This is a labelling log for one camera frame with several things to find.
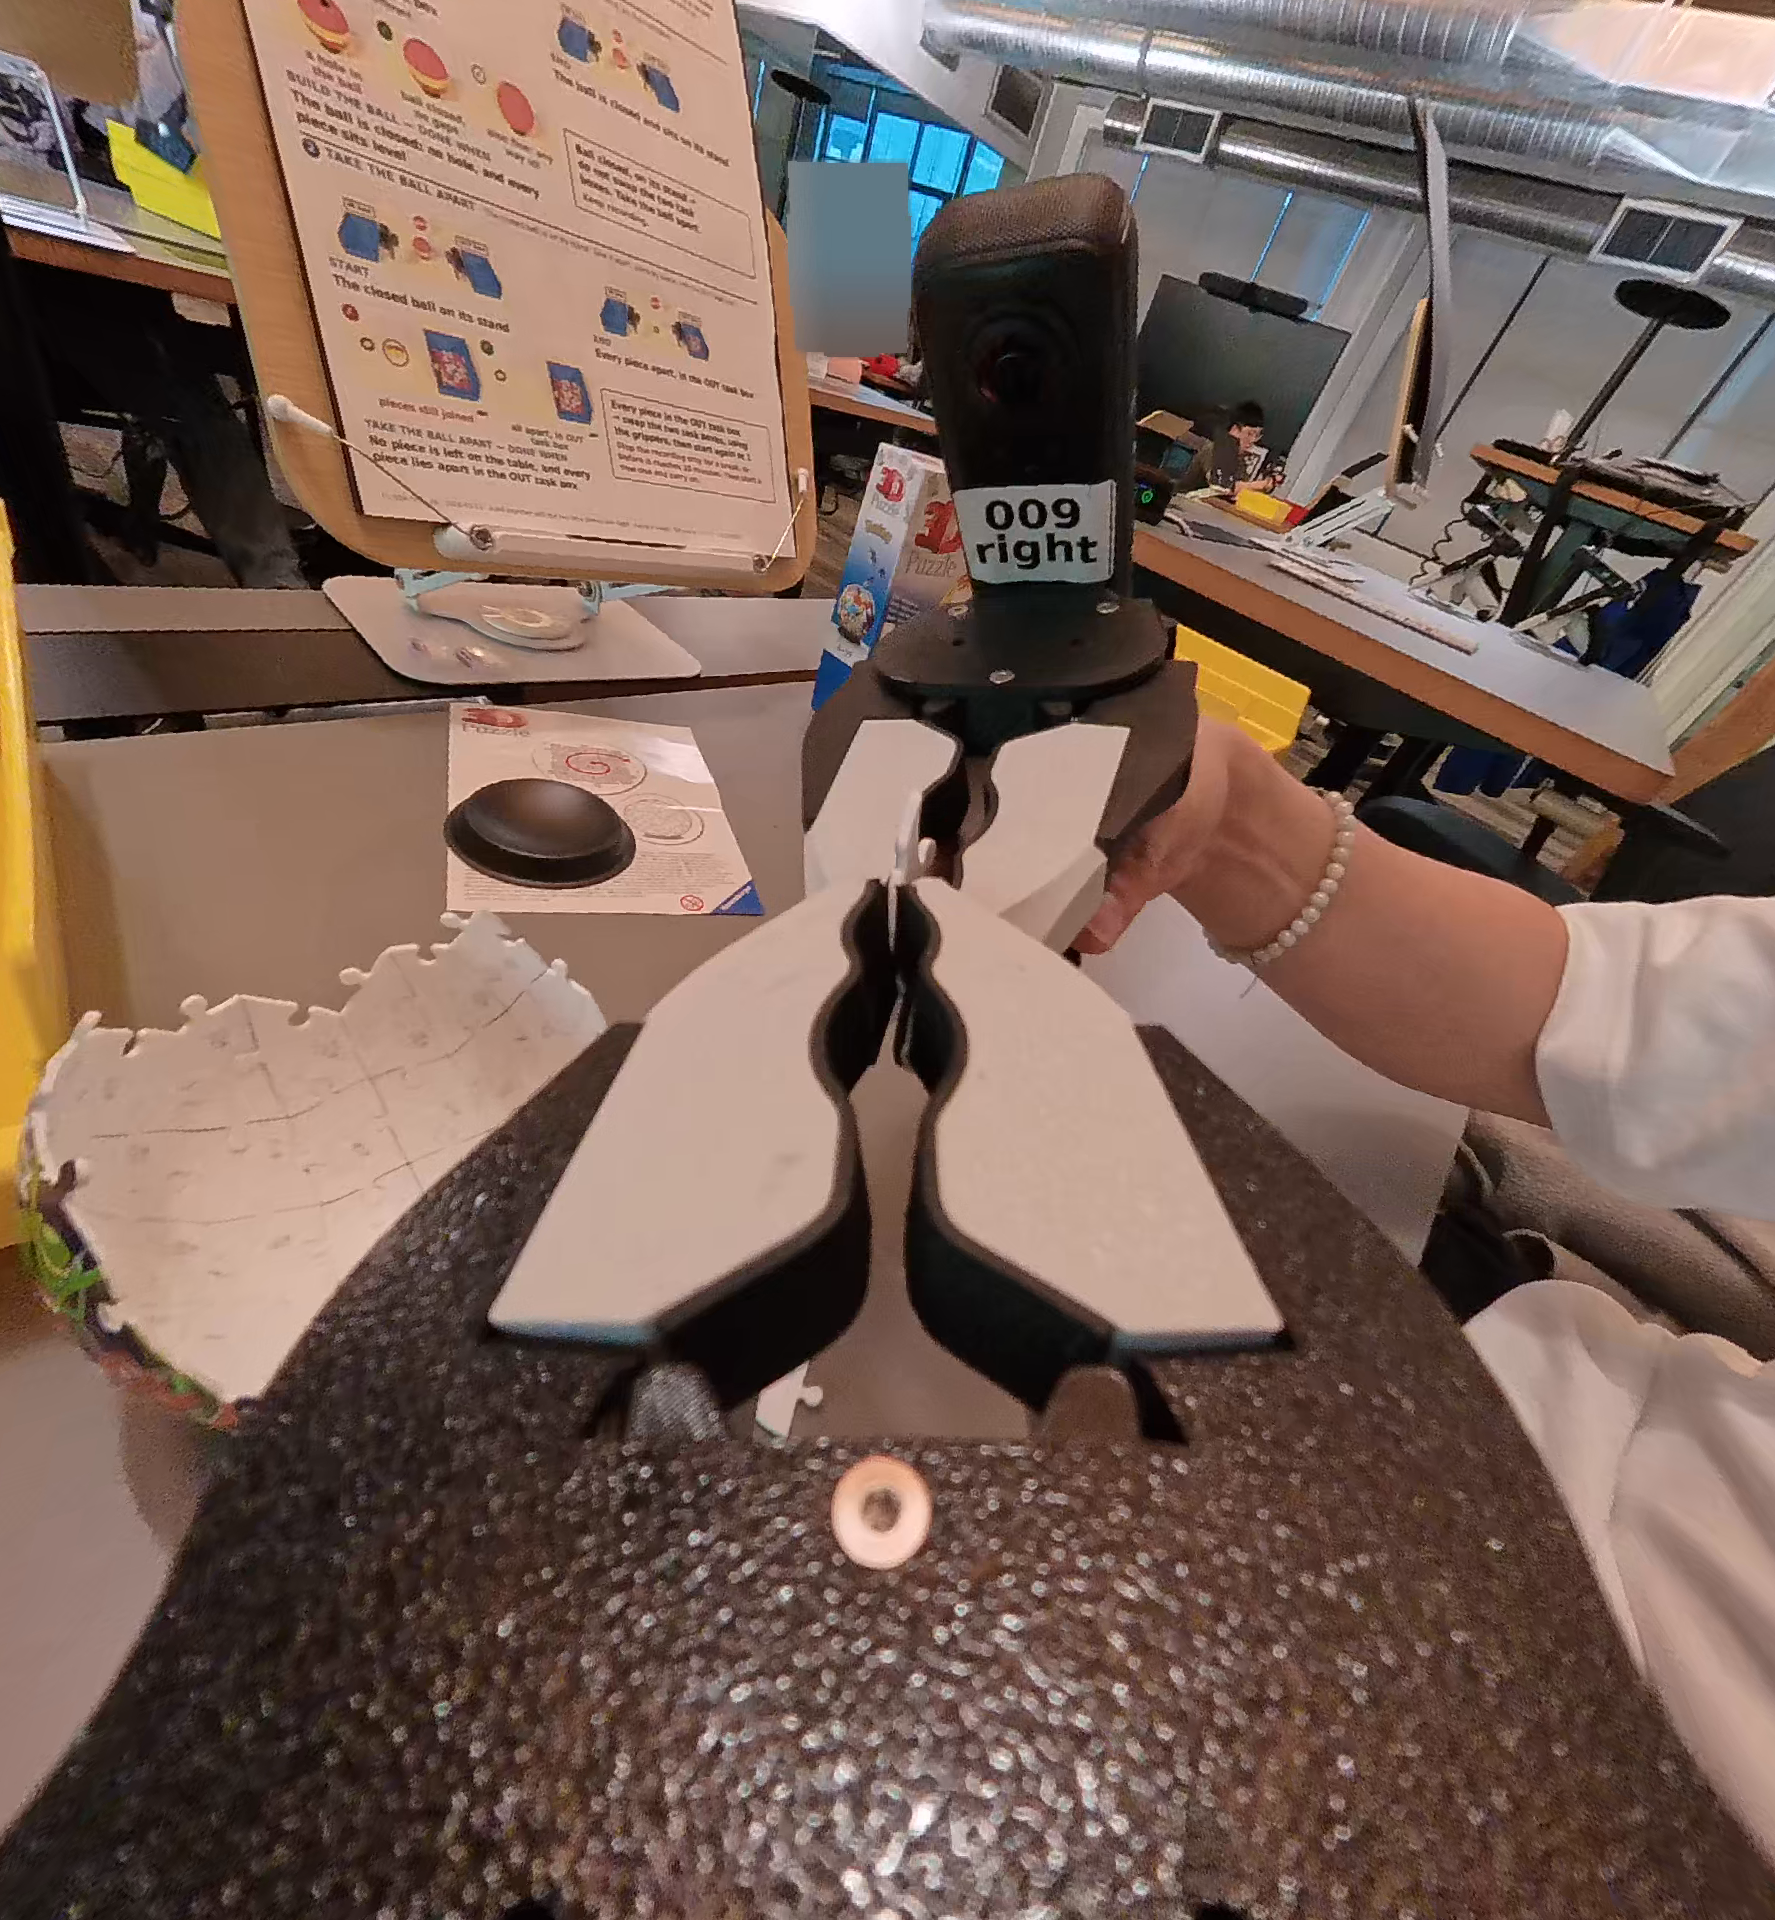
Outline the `cluttered workbench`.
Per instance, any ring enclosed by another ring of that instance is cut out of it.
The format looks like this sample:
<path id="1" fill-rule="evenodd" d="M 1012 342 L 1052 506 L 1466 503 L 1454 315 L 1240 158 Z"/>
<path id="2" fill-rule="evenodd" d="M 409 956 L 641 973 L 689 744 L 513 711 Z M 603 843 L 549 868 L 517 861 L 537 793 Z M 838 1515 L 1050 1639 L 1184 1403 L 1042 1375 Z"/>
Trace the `cluttered workbench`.
<path id="1" fill-rule="evenodd" d="M 1628 597 L 1626 563 L 1690 579 L 1744 560 L 1750 506 L 1716 479 L 1646 457 L 1554 453 L 1538 444 L 1476 444 L 1476 489 L 1454 521 L 1476 544 L 1440 566 L 1452 605 L 1532 627 Z"/>

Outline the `person's white shirt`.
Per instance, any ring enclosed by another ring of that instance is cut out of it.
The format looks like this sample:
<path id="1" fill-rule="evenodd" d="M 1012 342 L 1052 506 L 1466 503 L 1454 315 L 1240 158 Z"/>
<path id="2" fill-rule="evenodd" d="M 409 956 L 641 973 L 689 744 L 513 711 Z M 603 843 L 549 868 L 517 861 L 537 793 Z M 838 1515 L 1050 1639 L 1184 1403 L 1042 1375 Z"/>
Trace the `person's white shirt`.
<path id="1" fill-rule="evenodd" d="M 1576 1282 L 1468 1323 L 1636 1666 L 1775 1865 L 1775 1357 Z"/>

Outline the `yellow paper sheet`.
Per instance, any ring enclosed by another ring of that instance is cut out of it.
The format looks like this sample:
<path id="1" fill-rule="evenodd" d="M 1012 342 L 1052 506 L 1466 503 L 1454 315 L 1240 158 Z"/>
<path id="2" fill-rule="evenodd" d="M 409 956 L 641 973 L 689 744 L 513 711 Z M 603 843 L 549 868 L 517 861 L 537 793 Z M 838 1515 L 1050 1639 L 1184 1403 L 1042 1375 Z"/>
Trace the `yellow paper sheet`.
<path id="1" fill-rule="evenodd" d="M 225 237 L 201 158 L 183 167 L 159 155 L 135 128 L 119 118 L 109 119 L 107 138 L 115 173 L 139 207 L 215 242 Z"/>

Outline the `white printed leaflet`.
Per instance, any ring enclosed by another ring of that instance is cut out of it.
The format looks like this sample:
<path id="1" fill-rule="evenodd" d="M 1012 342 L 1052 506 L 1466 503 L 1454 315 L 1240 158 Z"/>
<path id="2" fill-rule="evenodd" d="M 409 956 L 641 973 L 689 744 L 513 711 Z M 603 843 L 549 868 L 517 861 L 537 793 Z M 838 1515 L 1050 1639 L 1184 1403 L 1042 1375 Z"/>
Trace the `white printed leaflet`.
<path id="1" fill-rule="evenodd" d="M 539 886 L 489 875 L 447 856 L 453 909 L 760 917 L 764 897 L 693 730 L 567 708 L 485 702 L 449 710 L 449 802 L 511 780 L 571 785 L 605 803 L 635 838 L 619 875 Z"/>

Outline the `grey cloth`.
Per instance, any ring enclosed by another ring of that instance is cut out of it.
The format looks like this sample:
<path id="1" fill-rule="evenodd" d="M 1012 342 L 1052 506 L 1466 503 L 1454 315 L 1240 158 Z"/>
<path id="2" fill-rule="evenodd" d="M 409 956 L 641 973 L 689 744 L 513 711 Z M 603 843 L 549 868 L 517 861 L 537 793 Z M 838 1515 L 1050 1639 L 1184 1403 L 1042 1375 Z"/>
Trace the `grey cloth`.
<path id="1" fill-rule="evenodd" d="M 1775 1222 L 1622 1198 L 1524 1119 L 1470 1116 L 1422 1270 L 1462 1322 L 1522 1283 L 1580 1282 L 1644 1322 L 1775 1357 Z"/>

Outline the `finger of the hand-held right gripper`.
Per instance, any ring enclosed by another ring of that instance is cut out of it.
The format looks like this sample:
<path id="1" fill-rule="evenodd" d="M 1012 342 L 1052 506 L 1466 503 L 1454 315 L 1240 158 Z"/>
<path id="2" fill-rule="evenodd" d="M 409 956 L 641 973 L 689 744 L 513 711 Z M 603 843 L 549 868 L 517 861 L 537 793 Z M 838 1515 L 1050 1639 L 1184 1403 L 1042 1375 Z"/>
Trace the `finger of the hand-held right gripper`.
<path id="1" fill-rule="evenodd" d="M 864 719 L 806 825 L 806 896 L 848 896 L 864 881 L 886 881 L 900 813 L 916 788 L 926 790 L 922 827 L 934 842 L 924 877 L 960 888 L 980 777 L 980 761 L 952 734 L 914 717 Z"/>
<path id="2" fill-rule="evenodd" d="M 1020 938 L 1054 953 L 1076 945 L 1106 894 L 1102 827 L 1132 731 L 1068 721 L 974 753 L 952 739 L 948 776 L 974 827 L 936 880 L 936 949 L 956 935 L 1004 948 Z"/>

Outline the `clear acrylic sign holder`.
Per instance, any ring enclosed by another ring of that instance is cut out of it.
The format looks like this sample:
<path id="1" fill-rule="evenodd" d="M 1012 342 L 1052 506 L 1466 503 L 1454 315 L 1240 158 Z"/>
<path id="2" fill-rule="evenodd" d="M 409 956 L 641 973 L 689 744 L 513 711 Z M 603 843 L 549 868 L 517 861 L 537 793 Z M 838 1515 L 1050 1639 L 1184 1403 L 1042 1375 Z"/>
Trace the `clear acrylic sign holder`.
<path id="1" fill-rule="evenodd" d="M 0 50 L 0 212 L 13 227 L 87 237 L 91 212 L 45 70 Z"/>

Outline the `black round ball stand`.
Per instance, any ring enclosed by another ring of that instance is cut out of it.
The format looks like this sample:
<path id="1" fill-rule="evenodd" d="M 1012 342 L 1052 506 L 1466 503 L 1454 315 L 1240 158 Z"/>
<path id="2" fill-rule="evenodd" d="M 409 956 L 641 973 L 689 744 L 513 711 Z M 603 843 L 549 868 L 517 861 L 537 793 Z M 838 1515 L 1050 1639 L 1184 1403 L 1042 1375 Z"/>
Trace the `black round ball stand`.
<path id="1" fill-rule="evenodd" d="M 459 799 L 445 842 L 469 869 L 495 881 L 579 891 L 635 861 L 635 829 L 603 795 L 567 780 L 495 780 Z"/>

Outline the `person's right hand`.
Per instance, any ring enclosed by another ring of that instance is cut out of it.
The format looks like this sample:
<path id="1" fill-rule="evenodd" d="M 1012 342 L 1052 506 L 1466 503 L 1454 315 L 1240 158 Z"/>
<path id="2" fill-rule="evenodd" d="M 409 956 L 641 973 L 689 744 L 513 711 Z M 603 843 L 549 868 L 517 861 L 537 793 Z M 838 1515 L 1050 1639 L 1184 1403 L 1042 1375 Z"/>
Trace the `person's right hand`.
<path id="1" fill-rule="evenodd" d="M 1236 726 L 1204 716 L 1186 790 L 1112 858 L 1074 948 L 1108 951 L 1150 904 L 1176 899 L 1224 957 L 1270 965 L 1332 905 L 1354 838 L 1346 798 L 1294 780 Z"/>

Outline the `colourful puzzle ball shell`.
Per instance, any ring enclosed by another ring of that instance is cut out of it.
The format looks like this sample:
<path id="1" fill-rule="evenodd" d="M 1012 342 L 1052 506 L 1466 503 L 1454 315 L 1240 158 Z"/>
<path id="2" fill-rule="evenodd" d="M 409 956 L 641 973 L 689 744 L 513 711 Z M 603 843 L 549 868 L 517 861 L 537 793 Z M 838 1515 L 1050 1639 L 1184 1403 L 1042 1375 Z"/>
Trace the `colourful puzzle ball shell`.
<path id="1" fill-rule="evenodd" d="M 107 1375 L 229 1429 L 373 1248 L 609 1028 L 495 913 L 387 948 L 339 1006 L 189 997 L 91 1014 L 19 1165 L 23 1254 Z"/>

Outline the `grey office desk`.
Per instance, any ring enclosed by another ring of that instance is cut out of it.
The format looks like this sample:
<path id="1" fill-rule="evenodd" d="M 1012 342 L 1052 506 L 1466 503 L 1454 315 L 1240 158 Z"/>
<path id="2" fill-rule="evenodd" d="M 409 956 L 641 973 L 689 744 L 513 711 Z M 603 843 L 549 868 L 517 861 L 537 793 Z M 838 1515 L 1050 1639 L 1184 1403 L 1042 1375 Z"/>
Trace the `grey office desk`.
<path id="1" fill-rule="evenodd" d="M 1172 525 L 1136 530 L 1140 586 L 1188 627 L 1308 688 L 1344 723 L 1542 760 L 1608 795 L 1674 774 L 1654 694 L 1436 605 L 1380 571 Z"/>

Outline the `black floor lamp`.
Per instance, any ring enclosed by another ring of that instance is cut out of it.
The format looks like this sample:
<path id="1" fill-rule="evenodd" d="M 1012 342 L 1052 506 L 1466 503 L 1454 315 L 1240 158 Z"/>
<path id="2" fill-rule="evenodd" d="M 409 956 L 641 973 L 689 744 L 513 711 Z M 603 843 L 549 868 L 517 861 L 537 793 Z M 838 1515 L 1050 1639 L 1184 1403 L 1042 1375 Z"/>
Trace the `black floor lamp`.
<path id="1" fill-rule="evenodd" d="M 1722 300 L 1704 294 L 1692 284 L 1676 284 L 1652 276 L 1626 276 L 1616 285 L 1616 303 L 1642 319 L 1642 329 L 1620 358 L 1620 364 L 1590 398 L 1562 444 L 1560 460 L 1574 457 L 1586 444 L 1594 424 L 1620 393 L 1644 353 L 1668 329 L 1716 332 L 1730 324 L 1732 309 Z"/>

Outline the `person's right forearm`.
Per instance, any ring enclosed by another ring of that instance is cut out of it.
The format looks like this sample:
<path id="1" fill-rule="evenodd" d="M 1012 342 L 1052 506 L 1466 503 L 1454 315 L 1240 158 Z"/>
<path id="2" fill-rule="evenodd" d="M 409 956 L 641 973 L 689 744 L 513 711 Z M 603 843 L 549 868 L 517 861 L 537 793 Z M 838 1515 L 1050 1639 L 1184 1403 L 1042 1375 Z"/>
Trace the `person's right forearm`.
<path id="1" fill-rule="evenodd" d="M 1556 907 L 1356 824 L 1272 989 L 1414 1092 L 1546 1126 L 1600 1186 L 1775 1222 L 1775 897 Z"/>

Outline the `blue puzzle box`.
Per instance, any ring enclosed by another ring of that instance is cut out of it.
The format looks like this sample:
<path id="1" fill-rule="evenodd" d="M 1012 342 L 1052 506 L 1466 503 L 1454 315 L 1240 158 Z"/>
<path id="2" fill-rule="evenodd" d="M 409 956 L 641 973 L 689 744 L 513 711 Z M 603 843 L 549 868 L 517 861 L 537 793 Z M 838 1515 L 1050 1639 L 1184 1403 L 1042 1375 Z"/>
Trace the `blue puzzle box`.
<path id="1" fill-rule="evenodd" d="M 944 461 L 930 449 L 878 445 L 834 595 L 812 706 L 824 708 L 900 622 L 958 605 L 970 594 Z"/>

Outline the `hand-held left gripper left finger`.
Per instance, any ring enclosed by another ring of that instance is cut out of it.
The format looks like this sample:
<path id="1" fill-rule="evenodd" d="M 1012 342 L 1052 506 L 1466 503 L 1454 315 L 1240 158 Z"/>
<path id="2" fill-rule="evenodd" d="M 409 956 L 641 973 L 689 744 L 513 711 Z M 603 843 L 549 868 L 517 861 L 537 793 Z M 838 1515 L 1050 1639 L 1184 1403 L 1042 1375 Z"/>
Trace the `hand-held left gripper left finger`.
<path id="1" fill-rule="evenodd" d="M 892 1019 L 890 889 L 828 888 L 719 951 L 631 1040 L 491 1328 L 754 1397 L 856 1320 L 872 1212 L 852 1090 Z"/>

